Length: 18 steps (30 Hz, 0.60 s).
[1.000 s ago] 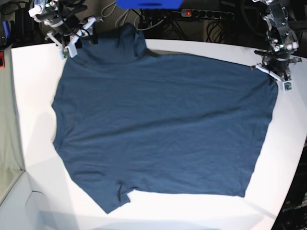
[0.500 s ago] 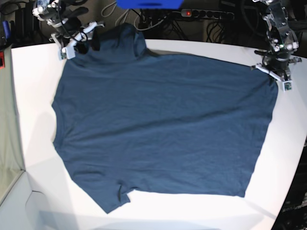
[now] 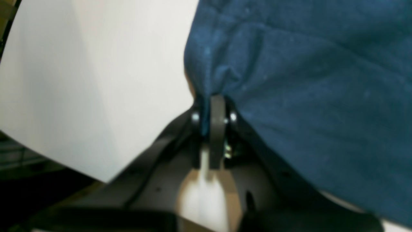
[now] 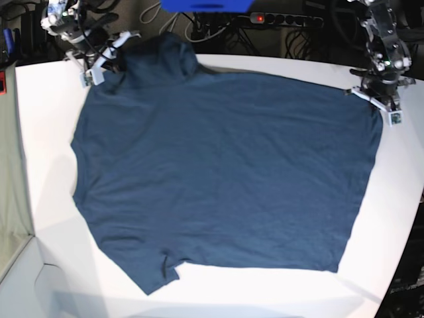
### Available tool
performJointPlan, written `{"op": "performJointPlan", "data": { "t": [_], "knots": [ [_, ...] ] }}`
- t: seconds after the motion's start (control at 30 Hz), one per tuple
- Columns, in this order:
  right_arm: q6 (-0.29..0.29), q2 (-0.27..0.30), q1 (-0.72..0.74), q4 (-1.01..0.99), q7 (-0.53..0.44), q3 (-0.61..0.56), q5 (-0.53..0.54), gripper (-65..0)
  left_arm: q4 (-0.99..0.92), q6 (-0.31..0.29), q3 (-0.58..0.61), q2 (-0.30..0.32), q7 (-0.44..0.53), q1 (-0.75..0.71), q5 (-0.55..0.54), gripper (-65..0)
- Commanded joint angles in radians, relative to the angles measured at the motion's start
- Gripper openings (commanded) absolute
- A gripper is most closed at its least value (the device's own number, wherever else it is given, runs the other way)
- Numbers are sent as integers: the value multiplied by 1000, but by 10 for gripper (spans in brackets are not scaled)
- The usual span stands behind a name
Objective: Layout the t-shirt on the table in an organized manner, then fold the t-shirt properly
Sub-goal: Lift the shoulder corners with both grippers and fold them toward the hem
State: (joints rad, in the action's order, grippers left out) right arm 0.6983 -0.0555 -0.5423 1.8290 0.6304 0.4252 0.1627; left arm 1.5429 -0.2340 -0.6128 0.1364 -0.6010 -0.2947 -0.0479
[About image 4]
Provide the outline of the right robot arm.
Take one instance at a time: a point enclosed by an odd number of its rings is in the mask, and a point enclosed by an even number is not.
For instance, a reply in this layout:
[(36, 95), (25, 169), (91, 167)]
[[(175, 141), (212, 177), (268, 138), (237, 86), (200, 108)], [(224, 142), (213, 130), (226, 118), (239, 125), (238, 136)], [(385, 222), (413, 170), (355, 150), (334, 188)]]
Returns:
[(126, 70), (122, 47), (133, 38), (140, 38), (136, 30), (111, 34), (106, 27), (119, 19), (115, 8), (119, 1), (49, 1), (40, 20), (48, 34), (72, 45), (66, 59), (73, 61), (82, 74), (94, 78), (93, 73)]

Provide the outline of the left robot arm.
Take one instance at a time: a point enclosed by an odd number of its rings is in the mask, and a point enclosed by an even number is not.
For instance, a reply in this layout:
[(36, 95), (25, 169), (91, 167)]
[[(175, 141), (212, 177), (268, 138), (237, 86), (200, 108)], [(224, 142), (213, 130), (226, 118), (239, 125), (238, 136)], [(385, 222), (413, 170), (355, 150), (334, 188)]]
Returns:
[(351, 69), (360, 78), (360, 85), (345, 91), (355, 95), (384, 112), (393, 124), (401, 123), (399, 87), (416, 84), (405, 76), (412, 66), (406, 43), (397, 34), (396, 16), (389, 1), (360, 1), (364, 18), (358, 19), (366, 31), (364, 53), (369, 58), (365, 70)]

